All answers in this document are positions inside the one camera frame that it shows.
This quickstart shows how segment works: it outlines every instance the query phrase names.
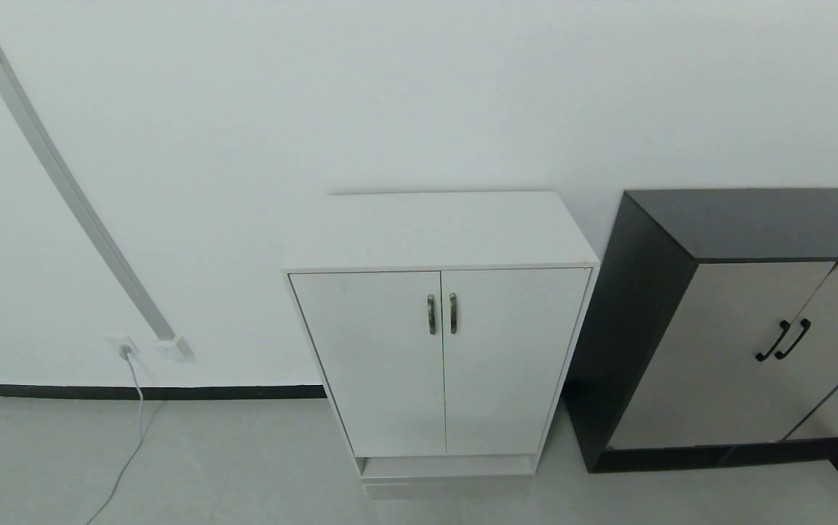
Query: wall outlet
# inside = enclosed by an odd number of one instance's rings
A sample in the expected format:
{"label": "wall outlet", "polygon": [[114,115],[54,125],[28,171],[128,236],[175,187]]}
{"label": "wall outlet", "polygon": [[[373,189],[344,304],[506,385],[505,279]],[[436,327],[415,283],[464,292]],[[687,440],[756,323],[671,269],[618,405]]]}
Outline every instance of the wall outlet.
{"label": "wall outlet", "polygon": [[159,357],[169,361],[195,361],[192,349],[181,335],[176,335],[171,341],[156,341],[156,351],[159,352]]}
{"label": "wall outlet", "polygon": [[121,355],[121,348],[124,345],[130,346],[131,353],[139,354],[139,349],[126,335],[105,335],[104,338],[108,341],[108,345],[111,345],[111,348],[115,350],[115,356]]}

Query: floor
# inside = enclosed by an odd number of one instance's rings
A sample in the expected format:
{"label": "floor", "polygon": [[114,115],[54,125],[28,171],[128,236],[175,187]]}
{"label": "floor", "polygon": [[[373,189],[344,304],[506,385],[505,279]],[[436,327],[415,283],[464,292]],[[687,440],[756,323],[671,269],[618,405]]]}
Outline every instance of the floor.
{"label": "floor", "polygon": [[[563,409],[534,478],[369,489],[325,400],[148,402],[144,421],[95,523],[838,523],[828,462],[588,475]],[[0,524],[85,523],[135,445],[136,402],[0,398]]]}

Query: cabinet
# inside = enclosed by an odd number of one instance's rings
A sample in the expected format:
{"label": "cabinet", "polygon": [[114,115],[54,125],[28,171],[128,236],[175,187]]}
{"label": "cabinet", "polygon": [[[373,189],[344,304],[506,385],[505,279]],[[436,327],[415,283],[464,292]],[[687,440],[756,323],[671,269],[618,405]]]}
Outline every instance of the cabinet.
{"label": "cabinet", "polygon": [[598,265],[558,196],[319,209],[284,273],[362,477],[532,474]]}
{"label": "cabinet", "polygon": [[838,452],[838,190],[626,192],[565,399],[592,472]]}

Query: power cord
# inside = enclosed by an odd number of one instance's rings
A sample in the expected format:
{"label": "power cord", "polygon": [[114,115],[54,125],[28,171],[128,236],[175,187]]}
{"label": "power cord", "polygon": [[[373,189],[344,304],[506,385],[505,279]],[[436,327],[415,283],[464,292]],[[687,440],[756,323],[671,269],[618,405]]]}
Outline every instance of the power cord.
{"label": "power cord", "polygon": [[121,346],[121,358],[124,359],[126,363],[128,363],[128,367],[130,368],[130,376],[133,376],[133,384],[136,387],[136,394],[139,395],[139,408],[136,409],[136,435],[139,436],[139,439],[138,441],[136,441],[136,448],[133,449],[133,454],[130,454],[128,461],[124,463],[124,468],[122,468],[120,474],[117,475],[117,481],[115,481],[115,486],[113,486],[113,489],[111,489],[111,494],[108,495],[108,499],[105,499],[104,505],[102,505],[101,508],[98,509],[98,512],[95,512],[94,516],[91,516],[91,519],[89,519],[89,521],[85,522],[85,525],[91,525],[91,522],[95,521],[95,518],[98,518],[98,514],[101,514],[101,511],[104,510],[104,508],[108,506],[108,504],[111,502],[111,499],[115,497],[117,486],[120,485],[121,478],[124,475],[126,468],[130,464],[130,462],[133,461],[133,456],[136,455],[136,452],[139,452],[139,448],[141,448],[141,446],[143,445],[143,391],[139,389],[139,383],[136,382],[136,372],[133,371],[133,365],[130,365],[130,352],[132,352],[130,346]]}

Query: cabinet handle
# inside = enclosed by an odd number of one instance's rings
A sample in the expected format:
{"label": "cabinet handle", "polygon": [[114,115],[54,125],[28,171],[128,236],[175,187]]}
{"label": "cabinet handle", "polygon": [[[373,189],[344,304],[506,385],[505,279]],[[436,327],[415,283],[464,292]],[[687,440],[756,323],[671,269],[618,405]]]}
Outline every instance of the cabinet handle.
{"label": "cabinet handle", "polygon": [[785,352],[775,352],[775,359],[785,359],[786,357],[788,357],[788,355],[791,353],[791,350],[794,350],[795,346],[798,346],[798,343],[802,342],[802,337],[804,337],[806,333],[808,333],[808,331],[811,330],[811,322],[808,319],[802,319],[801,325],[802,332],[798,334],[798,339],[795,339],[795,342],[792,343],[791,346],[788,347],[788,350],[785,350]]}
{"label": "cabinet handle", "polygon": [[428,296],[428,333],[435,335],[435,296]]}
{"label": "cabinet handle", "polygon": [[769,359],[769,356],[772,355],[772,352],[775,352],[775,347],[782,342],[782,339],[785,339],[785,335],[786,333],[788,333],[788,329],[791,328],[791,323],[787,322],[786,320],[783,320],[782,322],[778,323],[778,325],[782,327],[782,335],[779,335],[778,339],[775,339],[775,343],[773,343],[772,348],[770,348],[768,352],[764,354],[756,354],[756,361],[763,362],[766,359]]}
{"label": "cabinet handle", "polygon": [[458,333],[458,296],[449,295],[451,300],[451,333]]}

